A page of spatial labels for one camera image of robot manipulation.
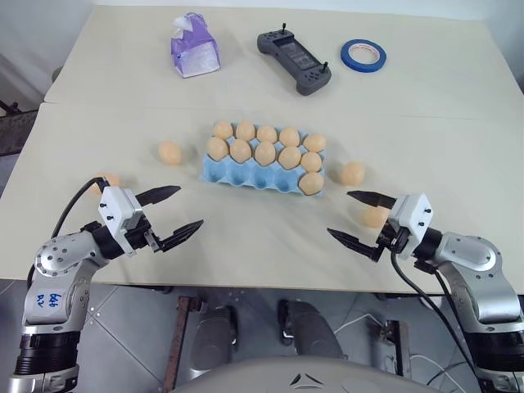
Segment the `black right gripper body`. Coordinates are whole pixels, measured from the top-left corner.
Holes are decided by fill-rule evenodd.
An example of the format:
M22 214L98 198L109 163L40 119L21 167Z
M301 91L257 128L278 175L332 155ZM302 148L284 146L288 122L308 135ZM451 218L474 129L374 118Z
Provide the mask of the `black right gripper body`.
M377 237L377 247L373 252L373 261L378 262L384 250L389 250L391 254L399 255L406 247L408 239L409 230L406 227L394 229L387 220Z

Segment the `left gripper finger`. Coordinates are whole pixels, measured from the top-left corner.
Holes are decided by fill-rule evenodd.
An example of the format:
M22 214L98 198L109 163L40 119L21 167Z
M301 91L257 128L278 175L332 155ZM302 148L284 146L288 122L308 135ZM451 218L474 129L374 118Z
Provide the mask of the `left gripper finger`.
M187 241L204 223L203 219L186 224L176 229L173 234L165 239L160 239L157 244L162 252L167 252Z
M145 192L141 192L137 194L135 197L140 206L155 205L159 202L162 202L170 198L171 196L173 196L176 192L180 190L181 190L180 186L173 186L173 185L155 187Z

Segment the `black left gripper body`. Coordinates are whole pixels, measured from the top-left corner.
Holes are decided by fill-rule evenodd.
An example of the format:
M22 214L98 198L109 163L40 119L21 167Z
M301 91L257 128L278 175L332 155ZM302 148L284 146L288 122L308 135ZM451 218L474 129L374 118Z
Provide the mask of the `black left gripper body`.
M135 214L124 221L124 238L133 252L146 246L154 252L162 250L162 242L154 234L151 223L144 213Z

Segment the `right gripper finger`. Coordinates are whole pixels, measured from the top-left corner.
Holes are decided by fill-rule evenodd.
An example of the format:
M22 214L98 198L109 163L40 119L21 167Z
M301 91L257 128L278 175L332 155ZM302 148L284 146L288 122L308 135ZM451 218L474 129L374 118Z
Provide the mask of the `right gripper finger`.
M350 191L346 193L349 197L373 207L384 207L391 210L396 203L396 199L391 196L383 195L379 192Z
M374 262L380 260L382 255L382 249L380 246L368 246L360 242L357 237L353 237L348 233L336 229L328 228L327 231L346 248L355 251Z

